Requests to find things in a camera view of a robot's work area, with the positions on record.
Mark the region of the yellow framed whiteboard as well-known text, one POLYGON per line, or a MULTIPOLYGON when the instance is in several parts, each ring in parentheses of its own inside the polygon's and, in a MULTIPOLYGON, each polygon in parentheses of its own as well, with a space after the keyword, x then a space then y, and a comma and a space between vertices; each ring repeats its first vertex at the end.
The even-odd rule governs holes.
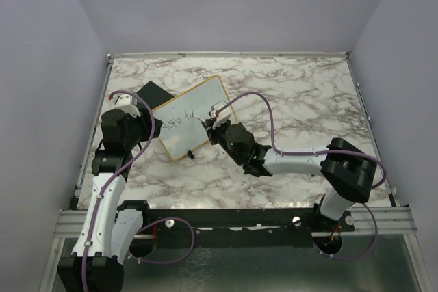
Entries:
POLYGON ((208 142, 201 122, 230 101, 222 79, 214 75, 153 110, 162 121, 159 140, 173 161, 208 142))

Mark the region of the black marker pen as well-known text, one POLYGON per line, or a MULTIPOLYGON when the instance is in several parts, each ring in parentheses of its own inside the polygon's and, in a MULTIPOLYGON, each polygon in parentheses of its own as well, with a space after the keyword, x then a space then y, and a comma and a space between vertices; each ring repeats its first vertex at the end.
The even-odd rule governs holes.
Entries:
POLYGON ((197 116, 196 114, 194 114, 194 117, 199 120, 200 122, 206 122, 206 119, 201 118, 200 116, 197 116))

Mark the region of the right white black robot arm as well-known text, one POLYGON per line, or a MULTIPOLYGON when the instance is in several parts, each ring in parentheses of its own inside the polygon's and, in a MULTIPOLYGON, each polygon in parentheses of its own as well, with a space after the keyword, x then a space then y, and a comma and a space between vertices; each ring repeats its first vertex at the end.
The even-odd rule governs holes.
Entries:
POLYGON ((201 123, 212 145, 219 145, 251 176, 308 174, 324 177, 331 191, 323 196, 315 225, 330 231, 352 205, 368 202, 376 173, 375 160, 342 138, 333 138, 322 148, 308 151, 280 151, 255 141, 243 124, 230 120, 217 125, 216 120, 201 123))

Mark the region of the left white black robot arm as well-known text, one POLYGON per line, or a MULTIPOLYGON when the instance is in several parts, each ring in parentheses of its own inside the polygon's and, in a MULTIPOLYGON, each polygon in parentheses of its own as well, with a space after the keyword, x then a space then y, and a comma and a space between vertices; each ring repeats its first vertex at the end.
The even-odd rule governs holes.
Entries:
POLYGON ((57 274, 67 291, 120 291, 123 261, 135 233, 145 233, 151 216, 144 201, 118 205, 140 143, 159 136, 161 122, 148 105, 127 103, 101 116, 102 149, 92 160, 92 194, 71 256, 62 257, 57 274))

